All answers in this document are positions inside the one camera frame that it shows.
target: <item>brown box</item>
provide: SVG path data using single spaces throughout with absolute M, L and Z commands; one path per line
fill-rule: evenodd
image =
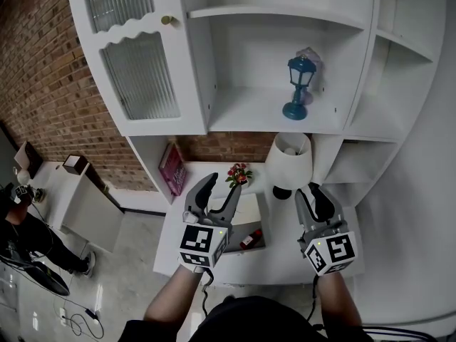
M 74 175 L 80 175 L 86 168 L 87 164 L 88 162 L 84 156 L 69 155 L 63 163 L 63 168 L 66 172 Z

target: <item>small bottle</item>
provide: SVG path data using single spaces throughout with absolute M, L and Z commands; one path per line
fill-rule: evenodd
M 263 237 L 263 232 L 261 229 L 257 229 L 255 232 L 245 237 L 244 241 L 242 241 L 239 245 L 242 249 L 252 249 L 261 237 Z

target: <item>white cabinet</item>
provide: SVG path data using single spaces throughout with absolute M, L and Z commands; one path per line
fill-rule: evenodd
M 124 136 L 204 134 L 181 0 L 70 0 L 90 70 Z
M 160 136 L 264 131 L 312 133 L 313 180 L 357 205 L 421 111 L 446 19 L 445 0 L 70 3 L 103 100 L 169 203 Z M 290 120 L 287 63 L 308 46 L 323 66 Z

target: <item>white wall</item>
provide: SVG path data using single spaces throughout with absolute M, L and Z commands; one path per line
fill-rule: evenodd
M 455 189 L 456 0 L 447 0 L 445 41 L 423 111 L 358 207 L 366 273 L 355 285 L 364 323 L 456 311 Z

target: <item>red brick wall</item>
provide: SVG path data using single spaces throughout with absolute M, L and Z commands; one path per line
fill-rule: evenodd
M 186 161 L 264 162 L 276 133 L 213 132 L 170 138 Z
M 95 86 L 68 0 L 0 6 L 0 120 L 45 160 L 82 154 L 115 187 L 153 190 Z

